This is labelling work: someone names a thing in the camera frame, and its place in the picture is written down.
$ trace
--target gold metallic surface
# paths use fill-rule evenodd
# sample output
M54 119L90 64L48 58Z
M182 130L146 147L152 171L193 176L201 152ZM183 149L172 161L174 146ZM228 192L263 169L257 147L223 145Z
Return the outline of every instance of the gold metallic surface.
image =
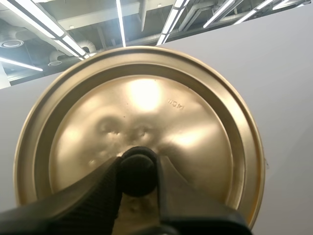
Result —
M18 142L17 201L44 198L139 145L169 159L191 185L237 209L252 227L265 173L246 105L207 65L156 47L96 55L45 91Z

